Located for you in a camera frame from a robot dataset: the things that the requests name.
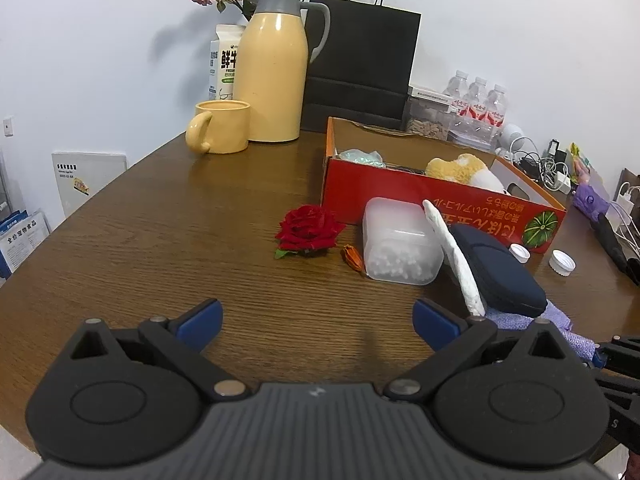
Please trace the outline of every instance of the red cardboard box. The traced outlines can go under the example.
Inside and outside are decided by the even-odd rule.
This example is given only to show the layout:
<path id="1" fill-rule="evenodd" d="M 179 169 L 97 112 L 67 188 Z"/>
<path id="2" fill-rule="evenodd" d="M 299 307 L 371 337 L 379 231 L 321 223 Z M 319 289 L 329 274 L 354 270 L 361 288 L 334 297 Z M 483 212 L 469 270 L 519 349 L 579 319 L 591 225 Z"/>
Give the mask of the red cardboard box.
<path id="1" fill-rule="evenodd" d="M 401 166 L 405 171 L 337 157 L 354 148 L 366 153 L 377 151 L 386 164 Z M 462 153 L 480 158 L 511 196 L 410 172 L 424 170 L 432 158 L 455 160 Z M 329 118 L 322 205 L 333 211 L 338 221 L 359 224 L 367 202 L 376 196 L 419 205 L 424 199 L 430 200 L 447 224 L 471 224 L 506 246 L 521 244 L 534 253 L 546 251 L 566 213 L 545 189 L 493 153 Z"/>

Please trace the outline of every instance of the yellow mug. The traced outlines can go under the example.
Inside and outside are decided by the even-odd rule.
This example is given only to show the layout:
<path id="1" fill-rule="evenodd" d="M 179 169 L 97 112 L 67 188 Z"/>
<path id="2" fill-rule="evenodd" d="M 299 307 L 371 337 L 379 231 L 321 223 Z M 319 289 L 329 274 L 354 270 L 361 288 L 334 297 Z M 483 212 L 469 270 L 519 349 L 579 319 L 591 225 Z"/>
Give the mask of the yellow mug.
<path id="1" fill-rule="evenodd" d="M 187 126 L 187 146 L 196 153 L 241 152 L 249 143 L 249 103 L 204 101 Z"/>

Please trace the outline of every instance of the gray band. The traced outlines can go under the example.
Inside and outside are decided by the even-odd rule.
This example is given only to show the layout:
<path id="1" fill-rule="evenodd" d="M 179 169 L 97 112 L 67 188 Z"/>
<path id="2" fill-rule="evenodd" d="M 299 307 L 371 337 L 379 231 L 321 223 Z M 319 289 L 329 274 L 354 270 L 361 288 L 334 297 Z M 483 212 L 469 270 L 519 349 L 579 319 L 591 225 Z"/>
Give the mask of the gray band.
<path id="1" fill-rule="evenodd" d="M 255 13 L 260 12 L 280 12 L 300 16 L 300 0 L 258 0 L 258 7 Z"/>

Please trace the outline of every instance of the stuffed toy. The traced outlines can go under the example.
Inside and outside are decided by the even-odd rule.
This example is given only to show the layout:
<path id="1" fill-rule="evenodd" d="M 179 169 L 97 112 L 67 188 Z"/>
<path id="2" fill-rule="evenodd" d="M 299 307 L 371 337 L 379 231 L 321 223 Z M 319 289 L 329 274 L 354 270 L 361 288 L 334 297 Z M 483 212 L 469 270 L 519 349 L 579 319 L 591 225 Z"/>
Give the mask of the stuffed toy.
<path id="1" fill-rule="evenodd" d="M 441 158 L 433 158 L 427 164 L 424 173 L 433 178 L 504 193 L 504 186 L 498 177 L 489 171 L 482 160 L 470 153 L 463 153 L 456 160 L 450 162 Z"/>

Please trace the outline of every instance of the yellow thermos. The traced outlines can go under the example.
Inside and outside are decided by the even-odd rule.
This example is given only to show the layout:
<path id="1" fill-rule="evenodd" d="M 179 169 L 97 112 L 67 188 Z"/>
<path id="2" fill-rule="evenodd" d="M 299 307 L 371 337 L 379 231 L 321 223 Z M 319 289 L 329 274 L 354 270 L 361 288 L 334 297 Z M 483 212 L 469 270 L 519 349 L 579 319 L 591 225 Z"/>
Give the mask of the yellow thermos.
<path id="1" fill-rule="evenodd" d="M 324 33 L 309 60 L 300 9 L 324 13 Z M 329 8 L 300 0 L 258 0 L 238 46 L 234 99 L 251 105 L 249 140 L 283 142 L 300 134 L 306 66 L 329 35 Z"/>

